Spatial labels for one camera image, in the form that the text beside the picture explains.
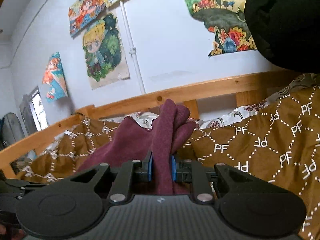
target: maroon cloth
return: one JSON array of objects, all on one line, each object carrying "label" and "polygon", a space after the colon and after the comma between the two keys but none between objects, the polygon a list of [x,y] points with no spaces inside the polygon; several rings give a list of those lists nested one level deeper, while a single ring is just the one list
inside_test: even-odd
[{"label": "maroon cloth", "polygon": [[143,160],[148,150],[153,152],[156,194],[173,195],[182,188],[171,182],[170,156],[190,138],[196,123],[188,122],[190,111],[168,99],[152,122],[152,129],[140,127],[126,117],[114,133],[112,141],[97,149],[78,169],[84,170],[99,163],[119,167],[132,160]]}]

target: anime girl drawing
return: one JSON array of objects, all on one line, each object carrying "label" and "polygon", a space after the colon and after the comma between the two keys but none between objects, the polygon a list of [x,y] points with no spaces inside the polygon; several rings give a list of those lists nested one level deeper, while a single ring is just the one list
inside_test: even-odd
[{"label": "anime girl drawing", "polygon": [[60,54],[58,52],[50,57],[49,63],[47,64],[44,76],[42,78],[42,84],[50,85],[50,90],[46,95],[48,102],[68,96]]},{"label": "anime girl drawing", "polygon": [[78,0],[69,8],[70,35],[95,20],[105,8],[104,0]]}]

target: brown bedsheet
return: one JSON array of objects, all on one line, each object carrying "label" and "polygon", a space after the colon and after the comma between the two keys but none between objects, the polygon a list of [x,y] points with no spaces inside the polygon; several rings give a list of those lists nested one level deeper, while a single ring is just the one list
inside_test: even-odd
[{"label": "brown bedsheet", "polygon": [[[84,120],[73,130],[76,136],[65,135],[56,149],[17,177],[47,183],[73,174],[95,149],[112,140],[118,125]],[[205,166],[227,163],[294,192],[307,206],[300,235],[315,240],[320,239],[319,135],[320,86],[315,86],[288,94],[242,122],[195,130],[178,152]]]},{"label": "brown bedsheet", "polygon": [[19,172],[17,179],[48,183],[72,175],[89,155],[112,140],[118,125],[86,118],[70,135],[64,135],[55,148],[45,150]]},{"label": "brown bedsheet", "polygon": [[300,196],[300,236],[320,239],[320,86],[291,93],[224,128],[196,130],[179,150],[204,166],[223,162]]}]

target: wooden bed frame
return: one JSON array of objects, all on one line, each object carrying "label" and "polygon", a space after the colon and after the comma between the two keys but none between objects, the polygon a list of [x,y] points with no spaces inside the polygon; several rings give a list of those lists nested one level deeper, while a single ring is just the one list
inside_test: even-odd
[{"label": "wooden bed frame", "polygon": [[176,103],[183,103],[190,109],[190,117],[198,119],[197,99],[236,94],[238,106],[251,105],[267,97],[267,88],[285,87],[298,75],[297,72],[287,70],[247,74],[157,91],[99,107],[89,105],[77,110],[76,114],[0,151],[0,169],[2,169],[6,178],[14,178],[15,173],[10,166],[11,162],[31,150],[34,150],[37,155],[42,153],[54,141],[55,136],[78,124],[84,118],[83,115],[92,119],[99,119],[137,111],[147,111],[149,108],[161,105],[166,99],[170,98]]}]

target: black jacket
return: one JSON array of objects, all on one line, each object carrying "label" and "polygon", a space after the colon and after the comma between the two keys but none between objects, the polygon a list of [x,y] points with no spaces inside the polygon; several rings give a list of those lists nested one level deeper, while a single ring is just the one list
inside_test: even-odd
[{"label": "black jacket", "polygon": [[319,73],[319,0],[247,0],[245,19],[259,52],[273,64]]}]

